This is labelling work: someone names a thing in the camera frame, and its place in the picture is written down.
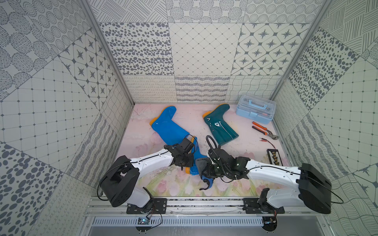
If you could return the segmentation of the grey blue microfibre cloth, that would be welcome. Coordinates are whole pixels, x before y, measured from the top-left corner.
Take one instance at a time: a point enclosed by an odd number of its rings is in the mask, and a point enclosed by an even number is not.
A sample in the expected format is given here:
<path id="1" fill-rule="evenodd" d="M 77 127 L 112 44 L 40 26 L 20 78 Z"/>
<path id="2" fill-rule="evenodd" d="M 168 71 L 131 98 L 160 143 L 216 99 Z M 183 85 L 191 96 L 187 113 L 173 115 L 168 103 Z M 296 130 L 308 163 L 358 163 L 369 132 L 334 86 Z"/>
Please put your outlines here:
<path id="1" fill-rule="evenodd" d="M 198 173 L 200 178 L 204 183 L 207 184 L 207 187 L 205 188 L 200 188 L 200 190 L 208 190 L 209 188 L 212 187 L 214 179 L 210 177 L 210 166 L 212 165 L 212 162 L 210 158 L 208 157 L 203 157 L 203 158 L 198 158 L 195 160 L 195 164 L 198 168 Z"/>

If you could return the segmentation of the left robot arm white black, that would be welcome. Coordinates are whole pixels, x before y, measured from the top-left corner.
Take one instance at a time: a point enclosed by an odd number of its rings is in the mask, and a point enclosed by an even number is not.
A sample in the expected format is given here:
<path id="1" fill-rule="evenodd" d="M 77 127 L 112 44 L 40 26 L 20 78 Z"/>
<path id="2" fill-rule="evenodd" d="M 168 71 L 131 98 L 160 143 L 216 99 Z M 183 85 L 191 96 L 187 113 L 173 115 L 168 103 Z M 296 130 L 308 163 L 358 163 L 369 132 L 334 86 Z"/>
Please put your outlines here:
<path id="1" fill-rule="evenodd" d="M 113 207 L 126 203 L 149 210 L 153 208 L 154 197 L 146 188 L 136 186 L 138 180 L 150 172 L 171 165 L 192 167 L 194 152 L 194 140 L 184 138 L 181 143 L 165 145 L 151 155 L 133 159 L 120 156 L 99 180 L 97 189 L 105 194 Z"/>

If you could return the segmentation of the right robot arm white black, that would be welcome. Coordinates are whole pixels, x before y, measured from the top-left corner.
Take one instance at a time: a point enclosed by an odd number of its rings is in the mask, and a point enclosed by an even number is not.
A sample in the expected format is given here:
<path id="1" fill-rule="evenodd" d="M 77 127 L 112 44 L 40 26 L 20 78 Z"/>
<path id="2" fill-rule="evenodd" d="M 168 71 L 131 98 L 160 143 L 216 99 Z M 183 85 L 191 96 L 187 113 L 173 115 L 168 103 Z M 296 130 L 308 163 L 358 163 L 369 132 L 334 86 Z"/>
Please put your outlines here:
<path id="1" fill-rule="evenodd" d="M 285 186 L 284 189 L 261 191 L 257 203 L 245 208 L 261 213 L 284 213 L 285 207 L 307 207 L 321 214 L 331 213 L 332 185 L 311 164 L 284 167 L 233 157 L 220 146 L 211 146 L 208 157 L 195 161 L 204 182 L 226 177 L 231 181 L 258 179 Z"/>

